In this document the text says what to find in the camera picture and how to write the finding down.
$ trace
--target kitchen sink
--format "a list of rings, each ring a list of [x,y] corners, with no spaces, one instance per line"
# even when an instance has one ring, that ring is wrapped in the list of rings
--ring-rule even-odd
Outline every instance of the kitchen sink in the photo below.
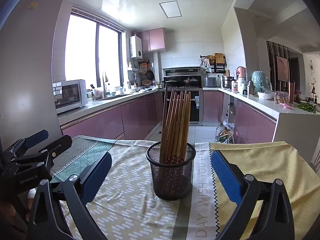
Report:
[[[121,94],[121,95],[115,95],[115,96],[110,96],[110,97],[106,97],[106,98],[101,98],[95,101],[102,101],[102,100],[111,100],[111,99],[115,99],[115,98],[120,98],[120,97],[124,97],[127,96],[128,94]]]

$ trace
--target chopstick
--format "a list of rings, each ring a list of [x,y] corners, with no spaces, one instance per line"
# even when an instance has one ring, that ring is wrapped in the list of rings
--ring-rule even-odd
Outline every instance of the chopstick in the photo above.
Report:
[[[178,139],[179,139],[179,131],[180,129],[183,130],[183,127],[180,127],[181,123],[181,115],[182,115],[182,108],[183,108],[183,92],[181,91],[180,97],[179,97],[179,110],[178,110],[178,116],[177,116],[177,122],[176,122],[176,129],[174,133],[174,141],[173,141],[173,146],[172,146],[172,159],[171,161],[173,163],[177,162],[177,157],[179,156],[177,152],[177,146],[178,146]]]
[[[181,161],[181,151],[182,151],[182,144],[183,144],[183,135],[185,132],[185,116],[186,116],[186,109],[187,109],[187,91],[184,93],[184,99],[183,99],[183,108],[182,108],[182,114],[181,114],[181,122],[180,122],[180,130],[179,130],[179,136],[178,136],[178,147],[177,147],[177,161]]]
[[[189,132],[189,120],[190,120],[190,106],[191,106],[191,92],[188,93],[187,96],[187,109],[184,119],[184,134],[183,134],[183,140],[182,140],[182,147],[181,147],[181,154],[180,158],[183,161],[186,156],[186,150],[187,150],[187,140],[188,140],[188,132]]]
[[[160,163],[175,164],[184,161],[187,148],[191,92],[172,90],[168,114],[167,86],[164,93],[164,110],[162,120],[162,136],[160,148]]]
[[[167,96],[168,96],[168,88],[167,88],[167,84],[166,84],[165,91],[164,91],[163,116],[162,116],[160,163],[164,162],[164,150],[165,150],[165,139],[166,139],[166,121],[167,121]]]

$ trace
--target yellow cloth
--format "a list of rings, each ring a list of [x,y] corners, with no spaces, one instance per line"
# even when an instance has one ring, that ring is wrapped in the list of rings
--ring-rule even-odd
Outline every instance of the yellow cloth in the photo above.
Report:
[[[243,174],[250,173],[257,180],[273,182],[281,179],[286,187],[294,220],[295,239],[301,240],[320,213],[320,178],[299,156],[298,151],[285,142],[259,144],[210,143],[211,150],[220,150],[225,158],[236,164]],[[220,231],[236,208],[216,178]],[[247,239],[260,212],[258,201],[241,239]]]

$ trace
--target black mesh cup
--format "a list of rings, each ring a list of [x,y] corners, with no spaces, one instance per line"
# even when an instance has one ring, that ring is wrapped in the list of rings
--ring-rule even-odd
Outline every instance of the black mesh cup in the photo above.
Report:
[[[192,161],[196,156],[196,150],[187,143],[186,155],[182,163],[160,164],[160,145],[161,142],[157,142],[146,152],[151,166],[153,191],[164,200],[183,198],[192,188]]]

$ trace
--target cutting board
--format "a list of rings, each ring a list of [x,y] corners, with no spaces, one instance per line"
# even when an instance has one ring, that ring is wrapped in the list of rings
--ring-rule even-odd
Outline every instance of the cutting board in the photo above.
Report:
[[[225,63],[222,53],[215,53],[214,56],[216,58],[216,63],[222,63],[222,64]]]

